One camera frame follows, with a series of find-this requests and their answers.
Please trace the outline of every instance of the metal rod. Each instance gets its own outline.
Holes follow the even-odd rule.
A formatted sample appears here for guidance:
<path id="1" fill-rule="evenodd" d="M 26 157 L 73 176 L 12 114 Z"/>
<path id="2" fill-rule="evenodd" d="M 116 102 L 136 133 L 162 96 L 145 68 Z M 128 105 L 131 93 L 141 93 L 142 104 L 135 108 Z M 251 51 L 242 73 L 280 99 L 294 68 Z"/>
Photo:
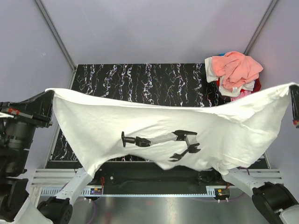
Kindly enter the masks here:
<path id="1" fill-rule="evenodd" d="M 259 37 L 264 25 L 266 24 L 267 20 L 269 19 L 271 13 L 273 12 L 275 6 L 277 5 L 277 3 L 279 2 L 279 0 L 272 0 L 268 6 L 268 8 L 266 9 L 260 23 L 258 24 L 251 40 L 249 41 L 245 51 L 244 51 L 244 55 L 248 55 L 252 49 L 252 47 L 254 46 L 257 38 Z"/>
<path id="2" fill-rule="evenodd" d="M 54 39 L 56 40 L 57 44 L 59 45 L 60 50 L 62 51 L 63 55 L 65 56 L 66 61 L 68 62 L 69 66 L 71 67 L 72 71 L 75 70 L 76 65 L 73 62 L 70 54 L 68 53 L 64 43 L 62 42 L 54 23 L 52 22 L 42 0 L 33 0 L 36 3 L 37 8 L 39 9 L 40 13 L 42 14 L 42 17 L 44 18 L 47 26 L 49 27 L 51 33 L 54 36 Z"/>

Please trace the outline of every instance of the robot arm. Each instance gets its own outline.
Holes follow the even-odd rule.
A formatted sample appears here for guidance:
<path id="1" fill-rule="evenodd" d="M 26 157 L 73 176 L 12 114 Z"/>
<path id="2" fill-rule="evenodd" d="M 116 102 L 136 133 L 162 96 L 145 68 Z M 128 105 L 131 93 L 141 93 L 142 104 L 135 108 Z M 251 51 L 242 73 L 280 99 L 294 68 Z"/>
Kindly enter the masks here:
<path id="1" fill-rule="evenodd" d="M 0 224 L 67 224 L 72 205 L 92 177 L 81 168 L 54 197 L 37 208 L 30 202 L 28 179 L 16 179 L 24 169 L 37 127 L 49 127 L 54 92 L 40 93 L 20 103 L 0 103 Z"/>
<path id="2" fill-rule="evenodd" d="M 299 203 L 282 184 L 263 182 L 239 169 L 222 178 L 251 197 L 257 210 L 270 224 L 294 224 L 299 220 Z"/>
<path id="3" fill-rule="evenodd" d="M 132 143 L 139 147 L 150 147 L 152 145 L 167 142 L 167 141 L 185 141 L 187 144 L 187 149 L 182 153 L 174 153 L 173 156 L 170 157 L 169 162 L 177 162 L 181 160 L 187 153 L 197 153 L 200 151 L 198 148 L 199 143 L 196 139 L 196 132 L 184 131 L 184 130 L 176 130 L 169 134 L 160 135 L 154 138 L 140 138 L 140 137 L 125 137 L 125 133 L 121 133 L 121 139 L 123 146 L 126 147 L 126 143 Z"/>

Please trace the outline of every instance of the black marble surface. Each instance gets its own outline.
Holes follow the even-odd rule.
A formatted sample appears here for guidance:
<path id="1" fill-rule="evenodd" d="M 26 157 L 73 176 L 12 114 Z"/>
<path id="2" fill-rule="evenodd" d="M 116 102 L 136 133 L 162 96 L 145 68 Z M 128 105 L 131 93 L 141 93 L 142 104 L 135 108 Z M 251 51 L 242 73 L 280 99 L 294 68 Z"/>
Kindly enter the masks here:
<path id="1" fill-rule="evenodd" d="M 204 107 L 224 104 L 212 84 L 206 82 L 204 64 L 79 65 L 72 90 L 154 105 Z M 50 160 L 77 160 L 61 131 Z M 128 155 L 113 161 L 144 159 Z"/>

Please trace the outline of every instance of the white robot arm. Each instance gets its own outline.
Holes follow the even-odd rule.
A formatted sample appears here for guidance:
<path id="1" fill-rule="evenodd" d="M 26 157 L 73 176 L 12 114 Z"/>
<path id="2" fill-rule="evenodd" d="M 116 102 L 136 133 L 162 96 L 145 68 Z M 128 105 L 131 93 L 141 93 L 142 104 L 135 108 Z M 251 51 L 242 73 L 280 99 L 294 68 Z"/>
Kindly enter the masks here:
<path id="1" fill-rule="evenodd" d="M 84 168 L 80 168 L 71 181 L 54 197 L 41 202 L 37 208 L 28 197 L 13 222 L 0 220 L 0 224 L 67 224 L 71 219 L 76 199 L 92 180 Z"/>
<path id="2" fill-rule="evenodd" d="M 250 196 L 270 224 L 298 223 L 299 204 L 283 185 L 263 182 L 237 168 L 229 170 L 222 178 Z"/>

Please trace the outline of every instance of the metal frame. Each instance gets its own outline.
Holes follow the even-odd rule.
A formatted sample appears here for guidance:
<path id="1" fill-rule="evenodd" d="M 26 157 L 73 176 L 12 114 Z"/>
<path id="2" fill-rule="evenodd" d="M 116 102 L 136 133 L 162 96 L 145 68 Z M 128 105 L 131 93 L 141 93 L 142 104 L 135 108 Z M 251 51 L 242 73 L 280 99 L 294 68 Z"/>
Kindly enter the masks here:
<path id="1" fill-rule="evenodd" d="M 51 33 L 53 34 L 54 36 L 54 39 L 56 40 L 60 50 L 62 51 L 66 61 L 68 62 L 70 68 L 72 69 L 72 71 L 74 71 L 76 69 L 76 65 L 75 63 L 73 62 L 69 52 L 67 51 L 63 41 L 61 40 L 61 37 L 60 35 L 58 34 L 55 26 L 54 26 L 54 23 L 53 21 L 51 20 L 50 16 L 49 16 L 49 13 L 48 11 L 46 10 L 42 0 L 33 0 L 37 6 L 37 8 L 39 9 L 42 17 L 44 18 L 47 26 L 49 27 Z"/>
<path id="2" fill-rule="evenodd" d="M 265 157 L 268 169 L 272 169 L 271 164 L 270 164 L 270 160 L 269 160 L 269 157 L 268 157 L 268 154 L 267 154 L 267 151 L 264 153 L 264 157 Z"/>
<path id="3" fill-rule="evenodd" d="M 228 183 L 233 183 L 241 191 L 252 197 L 253 189 L 264 186 L 265 182 L 269 182 L 268 178 L 272 176 L 275 176 L 275 174 L 273 175 L 272 173 L 266 173 L 265 179 L 254 178 L 252 175 L 246 174 L 242 170 L 234 168 L 230 169 L 227 175 L 222 175 L 222 178 Z"/>
<path id="4" fill-rule="evenodd" d="M 278 169 L 250 169 L 250 176 L 256 178 L 258 182 L 283 183 Z M 40 196 L 54 196 L 60 192 L 61 188 L 70 182 L 76 174 L 73 169 L 38 169 L 35 173 L 30 188 L 31 202 L 37 206 Z M 103 194 L 102 197 L 215 197 L 216 189 L 226 186 L 205 186 L 206 194 Z M 80 193 L 84 197 L 99 197 L 91 193 L 91 188 L 101 189 L 100 185 L 88 185 Z"/>
<path id="5" fill-rule="evenodd" d="M 280 173 L 278 170 L 268 170 L 265 161 L 263 164 L 251 166 L 249 169 L 256 177 L 267 177 L 259 173 L 271 173 L 270 182 L 282 183 Z M 79 162 L 48 162 L 47 170 L 68 170 L 69 176 L 74 175 L 74 169 L 80 166 Z M 163 170 L 154 162 L 117 162 L 107 161 L 100 170 L 96 172 L 95 180 L 100 177 L 105 178 L 105 194 L 203 194 L 206 193 L 206 187 L 221 188 L 221 185 L 226 185 L 226 182 L 221 181 L 220 174 L 215 170 L 208 169 L 201 172 L 189 169 L 187 167 L 177 166 L 170 170 Z M 214 179 L 209 182 L 202 181 L 202 177 L 213 177 Z M 67 182 L 65 177 L 60 176 L 60 180 L 64 184 Z M 57 184 L 58 179 L 51 183 L 53 187 Z"/>
<path id="6" fill-rule="evenodd" d="M 259 37 L 262 29 L 264 28 L 264 25 L 266 24 L 266 22 L 268 21 L 270 15 L 272 14 L 274 8 L 276 7 L 277 3 L 279 2 L 279 0 L 272 0 L 270 2 L 270 4 L 268 5 L 268 8 L 266 9 L 266 12 L 264 13 L 261 21 L 259 22 L 254 34 L 252 35 L 252 38 L 250 39 L 245 51 L 244 51 L 244 55 L 248 55 L 252 49 L 252 47 L 254 46 L 257 38 Z"/>

